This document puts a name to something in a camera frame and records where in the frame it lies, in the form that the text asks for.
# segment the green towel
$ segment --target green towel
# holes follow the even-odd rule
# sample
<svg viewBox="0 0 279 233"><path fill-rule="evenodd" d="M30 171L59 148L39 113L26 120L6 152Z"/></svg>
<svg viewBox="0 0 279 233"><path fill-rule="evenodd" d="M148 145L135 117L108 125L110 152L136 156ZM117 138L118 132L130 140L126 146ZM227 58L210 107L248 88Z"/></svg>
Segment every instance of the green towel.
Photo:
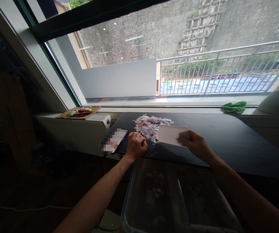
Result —
<svg viewBox="0 0 279 233"><path fill-rule="evenodd" d="M245 101L241 101L241 102L237 102L236 104L232 104L232 103L228 103L225 104L221 107L221 109L224 112L229 112L229 113L238 113L238 114L242 114L245 109L246 109L246 102Z"/></svg>

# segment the phone screen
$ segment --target phone screen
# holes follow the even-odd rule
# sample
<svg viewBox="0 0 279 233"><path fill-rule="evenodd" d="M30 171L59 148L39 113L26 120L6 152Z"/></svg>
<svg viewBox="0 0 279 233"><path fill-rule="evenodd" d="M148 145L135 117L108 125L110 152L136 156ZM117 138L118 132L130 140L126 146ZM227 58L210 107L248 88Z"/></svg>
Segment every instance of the phone screen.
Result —
<svg viewBox="0 0 279 233"><path fill-rule="evenodd" d="M116 129L104 143L102 151L106 153L114 153L120 142L124 139L126 133L126 129Z"/></svg>

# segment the metal railing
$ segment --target metal railing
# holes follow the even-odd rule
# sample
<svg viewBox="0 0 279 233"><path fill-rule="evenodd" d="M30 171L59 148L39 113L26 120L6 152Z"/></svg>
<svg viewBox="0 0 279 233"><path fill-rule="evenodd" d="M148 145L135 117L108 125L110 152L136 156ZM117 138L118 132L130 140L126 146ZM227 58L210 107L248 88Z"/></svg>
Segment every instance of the metal railing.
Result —
<svg viewBox="0 0 279 233"><path fill-rule="evenodd" d="M279 78L279 41L157 62L160 95L267 92Z"/></svg>

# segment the hand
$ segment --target hand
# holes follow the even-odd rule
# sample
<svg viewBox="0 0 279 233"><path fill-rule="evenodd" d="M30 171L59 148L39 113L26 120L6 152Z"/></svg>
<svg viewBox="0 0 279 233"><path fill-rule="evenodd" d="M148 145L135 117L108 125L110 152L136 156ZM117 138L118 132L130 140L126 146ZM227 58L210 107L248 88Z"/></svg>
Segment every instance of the hand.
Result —
<svg viewBox="0 0 279 233"><path fill-rule="evenodd" d="M140 133L132 132L129 134L126 156L132 158L135 161L146 153L147 147L148 145L146 143L146 138L144 138Z"/></svg>
<svg viewBox="0 0 279 233"><path fill-rule="evenodd" d="M217 158L204 137L192 130L188 130L189 138L186 138L186 132L180 133L179 141L185 144L188 149L198 158L210 165L210 162Z"/></svg>

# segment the stone wall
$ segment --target stone wall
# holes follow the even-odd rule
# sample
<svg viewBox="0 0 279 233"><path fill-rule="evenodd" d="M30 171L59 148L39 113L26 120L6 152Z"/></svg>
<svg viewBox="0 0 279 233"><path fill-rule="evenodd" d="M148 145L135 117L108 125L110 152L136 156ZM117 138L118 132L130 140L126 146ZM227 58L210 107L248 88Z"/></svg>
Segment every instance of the stone wall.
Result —
<svg viewBox="0 0 279 233"><path fill-rule="evenodd" d="M279 0L172 0L80 33L93 67L235 48L279 40Z"/></svg>
<svg viewBox="0 0 279 233"><path fill-rule="evenodd" d="M188 15L199 2L173 0L81 30L93 67L176 56Z"/></svg>
<svg viewBox="0 0 279 233"><path fill-rule="evenodd" d="M228 0L210 36L210 50L279 40L279 0Z"/></svg>

